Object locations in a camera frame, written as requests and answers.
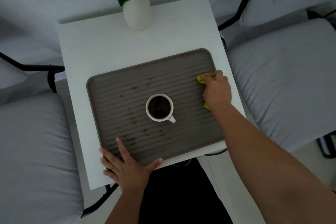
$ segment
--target hand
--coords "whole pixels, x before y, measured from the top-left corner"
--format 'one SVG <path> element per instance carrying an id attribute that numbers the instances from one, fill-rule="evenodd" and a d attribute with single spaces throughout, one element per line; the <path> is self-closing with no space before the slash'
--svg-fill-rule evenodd
<path id="1" fill-rule="evenodd" d="M 211 110 L 222 103 L 231 103 L 231 86 L 228 78 L 223 76 L 221 70 L 215 71 L 210 76 L 202 75 L 202 79 L 207 85 L 203 97 Z"/>
<path id="2" fill-rule="evenodd" d="M 147 167 L 143 167 L 131 157 L 121 140 L 119 138 L 116 140 L 124 161 L 115 157 L 108 150 L 100 148 L 99 152 L 104 155 L 100 159 L 100 162 L 111 170 L 104 170 L 103 174 L 119 184 L 121 191 L 132 189 L 144 190 L 147 186 L 149 175 L 155 168 L 161 165 L 163 159 L 158 158 Z"/>

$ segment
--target white floor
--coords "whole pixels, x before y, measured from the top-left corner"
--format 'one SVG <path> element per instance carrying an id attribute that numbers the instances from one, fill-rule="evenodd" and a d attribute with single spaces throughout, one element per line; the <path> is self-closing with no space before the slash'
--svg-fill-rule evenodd
<path id="1" fill-rule="evenodd" d="M 85 207 L 88 207 L 95 203 L 103 193 L 105 193 L 105 188 L 101 187 L 91 191 L 89 190 L 67 80 L 58 81 L 56 86 L 58 93 L 62 96 L 65 103 L 77 156 L 78 169 L 84 194 L 84 205 Z M 323 183 L 336 188 L 336 159 L 323 158 L 315 141 L 297 150 L 293 155 L 307 166 Z M 198 157 L 198 160 L 214 186 L 218 197 L 225 205 L 233 223 L 264 223 L 263 217 L 256 204 L 233 167 L 228 152 L 218 156 L 200 156 Z M 102 207 L 86 218 L 78 220 L 76 224 L 103 224 L 120 194 L 120 189 L 117 189 Z"/>

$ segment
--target yellow cloth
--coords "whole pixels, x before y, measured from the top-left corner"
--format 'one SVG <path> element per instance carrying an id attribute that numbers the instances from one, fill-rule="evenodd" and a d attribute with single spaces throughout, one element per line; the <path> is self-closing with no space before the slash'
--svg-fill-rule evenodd
<path id="1" fill-rule="evenodd" d="M 202 77 L 201 77 L 202 75 L 197 76 L 196 79 L 197 79 L 197 81 L 198 81 L 200 84 L 206 84 L 205 81 L 204 81 L 204 80 L 202 79 Z M 207 108 L 207 109 L 209 109 L 207 103 L 204 104 L 204 107 Z"/>

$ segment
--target black coffee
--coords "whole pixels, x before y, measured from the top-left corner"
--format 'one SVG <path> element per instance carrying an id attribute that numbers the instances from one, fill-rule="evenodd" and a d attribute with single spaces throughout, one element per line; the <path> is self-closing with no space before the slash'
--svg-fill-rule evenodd
<path id="1" fill-rule="evenodd" d="M 163 119 L 170 113 L 170 103 L 165 97 L 154 97 L 148 104 L 148 111 L 154 118 Z"/>

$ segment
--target white vase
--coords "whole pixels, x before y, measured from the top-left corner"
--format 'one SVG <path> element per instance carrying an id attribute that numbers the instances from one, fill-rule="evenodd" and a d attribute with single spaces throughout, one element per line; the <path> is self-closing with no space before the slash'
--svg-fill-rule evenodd
<path id="1" fill-rule="evenodd" d="M 149 0 L 127 1 L 124 4 L 124 17 L 131 28 L 142 30 L 148 27 L 152 20 Z"/>

